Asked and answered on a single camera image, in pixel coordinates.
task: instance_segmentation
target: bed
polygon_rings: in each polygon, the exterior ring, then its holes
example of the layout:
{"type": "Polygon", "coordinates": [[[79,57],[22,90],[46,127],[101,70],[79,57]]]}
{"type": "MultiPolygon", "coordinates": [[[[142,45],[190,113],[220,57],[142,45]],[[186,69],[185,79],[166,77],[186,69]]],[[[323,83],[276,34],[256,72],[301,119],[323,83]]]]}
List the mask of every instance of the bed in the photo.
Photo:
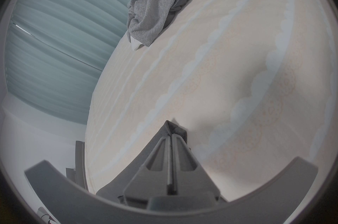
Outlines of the bed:
{"type": "Polygon", "coordinates": [[[294,157],[337,154],[337,22],[326,0],[190,0],[149,47],[126,35],[92,96],[86,176],[96,193],[166,120],[229,201],[294,157]]]}

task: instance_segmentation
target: beige bed sheet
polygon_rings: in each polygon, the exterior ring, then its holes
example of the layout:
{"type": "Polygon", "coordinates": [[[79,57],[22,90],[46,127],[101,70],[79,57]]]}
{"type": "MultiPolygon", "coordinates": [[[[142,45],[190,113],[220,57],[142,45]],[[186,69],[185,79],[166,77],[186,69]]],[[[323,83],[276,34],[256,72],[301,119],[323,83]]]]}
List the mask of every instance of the beige bed sheet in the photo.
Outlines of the beige bed sheet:
{"type": "Polygon", "coordinates": [[[337,154],[337,28],[326,0],[191,0],[149,48],[124,36],[92,97],[89,191],[172,120],[227,200],[296,156],[319,167],[309,199],[337,154]]]}

